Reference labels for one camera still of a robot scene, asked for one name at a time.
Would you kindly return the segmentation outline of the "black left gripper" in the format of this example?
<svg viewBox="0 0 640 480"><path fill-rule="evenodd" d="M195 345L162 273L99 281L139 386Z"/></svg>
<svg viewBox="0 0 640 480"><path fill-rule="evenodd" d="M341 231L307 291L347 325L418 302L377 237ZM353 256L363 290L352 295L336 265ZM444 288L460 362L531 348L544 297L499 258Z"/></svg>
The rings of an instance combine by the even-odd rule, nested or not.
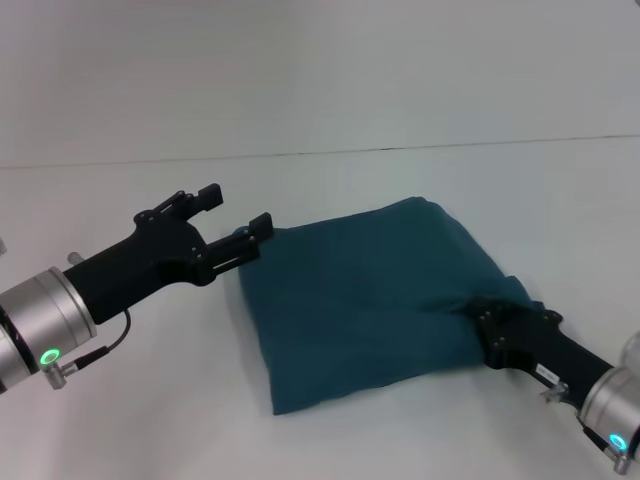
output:
<svg viewBox="0 0 640 480"><path fill-rule="evenodd" d="M94 323L107 322L168 285L205 286L259 258L260 244L273 236L269 213L208 245L187 222L223 202L217 183L196 194L180 190L136 217L129 237L66 270Z"/></svg>

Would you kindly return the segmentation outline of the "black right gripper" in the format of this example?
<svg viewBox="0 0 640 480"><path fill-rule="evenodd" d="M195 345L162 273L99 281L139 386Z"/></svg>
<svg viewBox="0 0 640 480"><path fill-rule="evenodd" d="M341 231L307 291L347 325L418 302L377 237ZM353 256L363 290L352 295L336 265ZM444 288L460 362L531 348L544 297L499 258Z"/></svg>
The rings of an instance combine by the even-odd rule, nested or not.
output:
<svg viewBox="0 0 640 480"><path fill-rule="evenodd" d="M469 302L473 321L491 369L523 371L549 389L564 386L559 401L582 406L611 364L560 330L563 317L536 302L532 307L476 297Z"/></svg>

